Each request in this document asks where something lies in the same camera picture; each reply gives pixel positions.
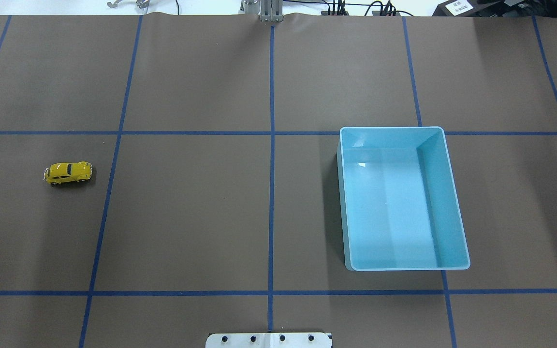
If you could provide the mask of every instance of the black cable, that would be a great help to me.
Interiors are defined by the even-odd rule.
[[[371,9],[371,7],[373,7],[373,5],[374,5],[376,2],[380,3],[380,13],[382,12],[382,7],[384,7],[384,4],[383,4],[381,1],[374,1],[374,2],[372,2],[372,3],[369,5],[369,7],[367,7],[366,12],[365,12],[365,15],[369,14],[369,10]]]
[[[330,4],[326,0],[322,0],[326,5],[328,5],[328,15],[330,15]]]
[[[394,10],[396,10],[396,7],[393,6],[391,0],[388,0],[388,3],[386,4],[382,12],[380,12],[380,15],[391,15]]]
[[[395,10],[395,11],[393,11],[393,13],[405,13],[405,14],[409,14],[409,15],[411,15],[412,17],[414,17],[413,14],[411,14],[411,13],[409,13],[409,12],[401,11],[401,10]]]
[[[301,0],[283,0],[283,2],[297,2],[298,4],[320,4],[323,5],[323,2],[318,2],[318,1],[301,1]],[[351,4],[351,3],[345,3],[345,5],[349,5],[349,6],[369,6],[369,4]]]

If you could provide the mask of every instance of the electrical wire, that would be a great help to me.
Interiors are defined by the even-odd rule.
[[[366,12],[365,12],[365,15],[369,14],[369,10],[371,9],[371,7],[373,7],[373,5],[374,5],[376,2],[380,3],[380,12],[382,11],[382,8],[384,7],[384,4],[383,4],[381,1],[374,1],[374,2],[372,2],[372,3],[369,5],[369,7],[367,7]]]
[[[393,3],[391,3],[391,0],[388,0],[388,2],[386,3],[386,5],[384,5],[383,2],[381,1],[374,1],[372,2],[369,7],[367,7],[366,11],[365,11],[365,15],[369,14],[369,10],[371,9],[371,7],[373,7],[376,4],[380,4],[380,15],[383,16],[394,16],[397,13],[405,13],[405,14],[409,14],[412,17],[414,17],[413,14],[406,12],[406,11],[401,11],[396,9],[396,7],[394,7]]]
[[[395,10],[395,11],[393,11],[393,13],[405,13],[405,14],[409,14],[409,15],[411,15],[412,17],[414,17],[413,14],[411,14],[411,13],[409,13],[409,12],[406,12],[406,11]]]
[[[328,15],[330,15],[330,4],[326,0],[322,0],[328,6]]]
[[[345,10],[345,0],[343,0],[343,2],[338,0],[336,12],[334,11],[334,0],[332,1],[332,15],[347,15],[347,11]]]

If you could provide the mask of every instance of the plastic bin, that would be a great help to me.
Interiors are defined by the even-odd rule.
[[[349,270],[470,266],[442,128],[345,127],[337,159]]]

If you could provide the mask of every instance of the table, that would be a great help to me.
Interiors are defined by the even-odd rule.
[[[470,269],[347,271],[338,130],[423,125]],[[0,347],[268,330],[557,346],[557,19],[0,16]]]

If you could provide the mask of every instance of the white label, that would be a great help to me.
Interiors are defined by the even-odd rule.
[[[468,2],[468,0],[458,0],[455,2],[451,2],[450,4],[446,5],[446,8],[451,11],[453,15],[462,14],[464,12],[470,11],[474,7]]]

